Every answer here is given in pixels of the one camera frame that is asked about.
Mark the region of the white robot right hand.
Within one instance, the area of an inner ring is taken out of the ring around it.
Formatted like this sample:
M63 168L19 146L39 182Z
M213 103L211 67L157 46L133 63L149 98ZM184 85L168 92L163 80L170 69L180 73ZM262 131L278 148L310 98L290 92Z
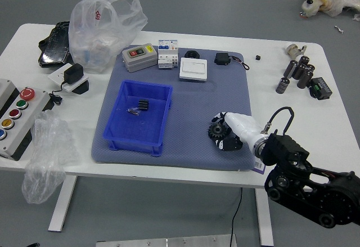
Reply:
M268 140L268 135L252 116L232 112L217 114L211 120L208 136L222 151L240 150L247 144L256 157L260 156Z

